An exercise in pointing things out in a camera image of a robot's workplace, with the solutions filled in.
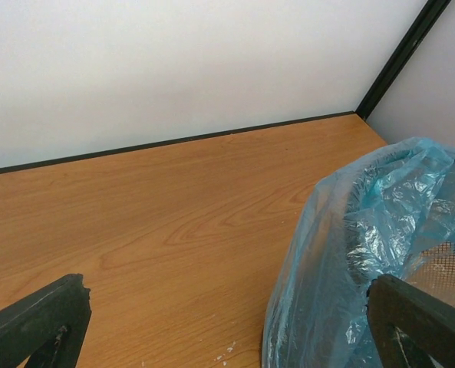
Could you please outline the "black mesh trash bin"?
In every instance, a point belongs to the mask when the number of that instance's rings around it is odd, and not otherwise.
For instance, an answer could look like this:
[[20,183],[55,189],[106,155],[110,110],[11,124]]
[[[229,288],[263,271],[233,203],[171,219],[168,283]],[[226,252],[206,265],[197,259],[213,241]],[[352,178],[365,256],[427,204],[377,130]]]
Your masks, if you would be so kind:
[[399,150],[371,161],[343,219],[357,284],[392,274],[455,304],[455,153]]

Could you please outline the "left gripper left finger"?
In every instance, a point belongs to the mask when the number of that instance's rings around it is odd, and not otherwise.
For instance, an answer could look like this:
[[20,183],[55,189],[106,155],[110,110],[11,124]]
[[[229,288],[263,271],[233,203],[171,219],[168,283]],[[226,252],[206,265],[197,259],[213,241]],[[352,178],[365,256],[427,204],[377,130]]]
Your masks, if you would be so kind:
[[75,367],[91,319],[82,274],[66,274],[0,310],[0,367]]

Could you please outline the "blue translucent trash bag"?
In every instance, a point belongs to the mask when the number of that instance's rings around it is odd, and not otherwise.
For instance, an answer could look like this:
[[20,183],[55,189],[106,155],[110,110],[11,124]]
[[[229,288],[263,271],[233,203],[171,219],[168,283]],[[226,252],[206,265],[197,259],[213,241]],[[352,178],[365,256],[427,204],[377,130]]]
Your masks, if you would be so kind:
[[321,180],[270,298],[264,367],[379,367],[366,317],[391,274],[455,307],[455,149],[410,138]]

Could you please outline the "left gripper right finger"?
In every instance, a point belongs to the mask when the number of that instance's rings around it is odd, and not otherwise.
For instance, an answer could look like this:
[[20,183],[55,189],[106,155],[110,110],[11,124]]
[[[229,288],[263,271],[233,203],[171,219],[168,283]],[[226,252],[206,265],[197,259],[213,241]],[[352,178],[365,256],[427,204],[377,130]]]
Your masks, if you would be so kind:
[[368,288],[367,319],[383,367],[455,367],[455,308],[390,274]]

